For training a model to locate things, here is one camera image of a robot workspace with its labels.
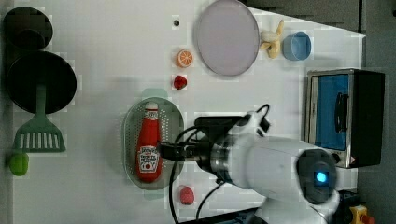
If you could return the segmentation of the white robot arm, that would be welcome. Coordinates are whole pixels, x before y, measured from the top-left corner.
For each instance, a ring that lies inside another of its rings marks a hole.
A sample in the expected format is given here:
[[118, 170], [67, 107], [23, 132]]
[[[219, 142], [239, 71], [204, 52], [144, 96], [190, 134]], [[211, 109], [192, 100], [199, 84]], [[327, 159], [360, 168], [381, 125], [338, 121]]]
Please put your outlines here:
[[163, 158], [195, 161], [224, 183], [265, 198], [255, 217], [265, 224], [330, 224], [339, 204], [335, 160], [325, 149], [267, 134], [262, 112], [199, 117], [179, 135], [157, 144]]

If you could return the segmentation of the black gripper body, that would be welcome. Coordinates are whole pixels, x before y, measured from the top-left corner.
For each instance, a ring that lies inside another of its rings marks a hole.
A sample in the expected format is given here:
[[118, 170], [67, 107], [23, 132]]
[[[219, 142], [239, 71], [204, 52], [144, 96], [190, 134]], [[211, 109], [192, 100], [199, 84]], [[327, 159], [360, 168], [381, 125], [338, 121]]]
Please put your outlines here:
[[178, 142], [176, 143], [177, 161], [207, 161], [212, 145], [209, 142]]

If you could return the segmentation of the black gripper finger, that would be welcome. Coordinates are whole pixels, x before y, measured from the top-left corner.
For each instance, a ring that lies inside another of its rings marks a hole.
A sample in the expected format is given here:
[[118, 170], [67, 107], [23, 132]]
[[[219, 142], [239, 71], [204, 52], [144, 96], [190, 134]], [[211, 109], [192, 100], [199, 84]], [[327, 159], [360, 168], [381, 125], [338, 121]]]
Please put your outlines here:
[[157, 149], [162, 158], [167, 160], [175, 160], [177, 158], [177, 147], [174, 143], [159, 142]]

